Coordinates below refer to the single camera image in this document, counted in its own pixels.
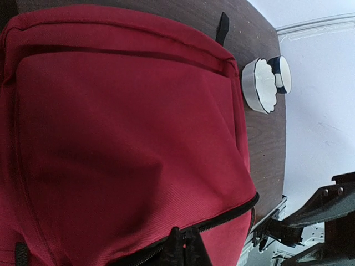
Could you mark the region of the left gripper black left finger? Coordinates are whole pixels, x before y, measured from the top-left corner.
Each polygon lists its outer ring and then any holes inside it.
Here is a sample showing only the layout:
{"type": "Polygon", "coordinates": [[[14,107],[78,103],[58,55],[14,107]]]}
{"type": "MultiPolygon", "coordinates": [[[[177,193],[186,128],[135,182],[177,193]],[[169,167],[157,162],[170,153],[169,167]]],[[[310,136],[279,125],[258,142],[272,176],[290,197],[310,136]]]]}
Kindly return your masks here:
{"type": "Polygon", "coordinates": [[[159,265],[184,265],[184,239],[178,227],[173,227],[161,252],[159,265]]]}

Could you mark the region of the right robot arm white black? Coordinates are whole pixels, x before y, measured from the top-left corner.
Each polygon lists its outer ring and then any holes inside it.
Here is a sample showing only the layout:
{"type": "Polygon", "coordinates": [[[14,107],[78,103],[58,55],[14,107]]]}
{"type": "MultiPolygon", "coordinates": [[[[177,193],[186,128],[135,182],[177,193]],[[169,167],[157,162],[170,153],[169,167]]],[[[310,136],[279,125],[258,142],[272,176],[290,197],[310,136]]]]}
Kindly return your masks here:
{"type": "Polygon", "coordinates": [[[290,247],[301,244],[304,228],[324,223],[324,241],[282,265],[354,265],[354,173],[334,176],[332,181],[284,220],[269,221],[268,236],[290,247]]]}

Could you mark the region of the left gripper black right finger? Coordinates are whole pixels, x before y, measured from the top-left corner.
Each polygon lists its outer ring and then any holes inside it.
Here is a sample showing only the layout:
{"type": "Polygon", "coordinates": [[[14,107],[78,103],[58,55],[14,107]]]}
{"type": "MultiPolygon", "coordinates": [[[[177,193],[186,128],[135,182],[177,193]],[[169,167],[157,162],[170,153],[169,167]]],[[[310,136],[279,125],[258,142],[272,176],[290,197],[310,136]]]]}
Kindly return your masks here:
{"type": "Polygon", "coordinates": [[[185,265],[211,265],[211,260],[197,228],[193,227],[186,231],[185,245],[185,265]]]}

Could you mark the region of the red backpack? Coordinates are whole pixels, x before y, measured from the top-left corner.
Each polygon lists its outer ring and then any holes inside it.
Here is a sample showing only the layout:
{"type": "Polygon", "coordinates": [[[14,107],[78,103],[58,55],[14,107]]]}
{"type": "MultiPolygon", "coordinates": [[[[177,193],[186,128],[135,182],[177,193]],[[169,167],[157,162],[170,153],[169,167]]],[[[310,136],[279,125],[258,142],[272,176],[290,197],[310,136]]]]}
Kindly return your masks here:
{"type": "Polygon", "coordinates": [[[218,42],[94,5],[6,24],[2,265],[159,265],[173,227],[236,265],[258,199],[239,70],[218,42]]]}

